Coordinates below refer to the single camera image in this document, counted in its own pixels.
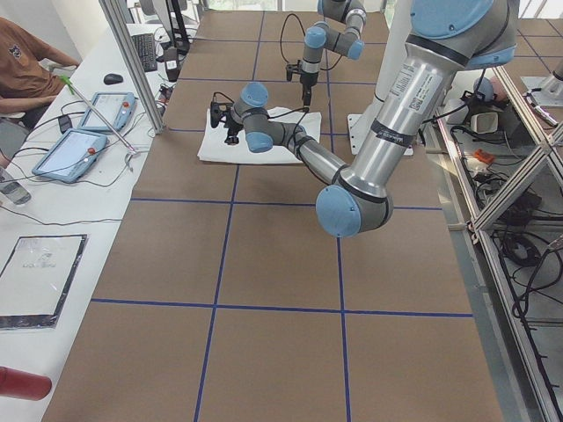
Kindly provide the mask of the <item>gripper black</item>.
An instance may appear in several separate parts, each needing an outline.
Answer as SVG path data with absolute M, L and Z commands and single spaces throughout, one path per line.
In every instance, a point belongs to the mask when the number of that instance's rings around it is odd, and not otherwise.
M 224 143 L 227 145 L 238 145 L 238 133 L 244 128 L 243 125 L 238 123 L 230 113 L 227 113 L 224 126 L 227 128 L 227 137 Z
M 301 70 L 299 72 L 300 75 L 300 84 L 302 85 L 302 101 L 304 106 L 311 105 L 311 91 L 312 87 L 315 86 L 318 82 L 318 72 L 306 72 L 305 70 Z

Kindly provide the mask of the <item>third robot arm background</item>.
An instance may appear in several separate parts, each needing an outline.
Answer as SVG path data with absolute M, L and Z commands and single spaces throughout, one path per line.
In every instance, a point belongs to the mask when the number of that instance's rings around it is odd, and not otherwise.
M 546 77 L 522 76 L 524 97 L 532 106 L 562 107 L 562 62 Z

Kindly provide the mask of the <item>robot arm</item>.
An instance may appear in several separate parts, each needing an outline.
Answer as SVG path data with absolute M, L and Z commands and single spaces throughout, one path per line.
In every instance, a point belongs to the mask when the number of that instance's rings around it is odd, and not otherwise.
M 230 136 L 245 133 L 253 153 L 282 146 L 325 183 L 316 200 L 323 229 L 349 237 L 377 229 L 392 214 L 386 183 L 420 126 L 435 111 L 455 75 L 510 62 L 515 54 L 516 1 L 403 1 L 391 38 L 405 44 L 402 63 L 355 160 L 347 164 L 305 129 L 273 120 L 263 84 L 250 83 L 223 112 L 212 113 Z
M 362 1 L 320 0 L 318 1 L 318 13 L 324 18 L 344 24 L 345 29 L 339 32 L 332 29 L 325 21 L 318 21 L 305 31 L 303 58 L 296 65 L 305 106 L 311 104 L 311 90 L 318 81 L 321 59 L 325 50 L 358 60 L 364 49 L 361 37 L 367 15 Z

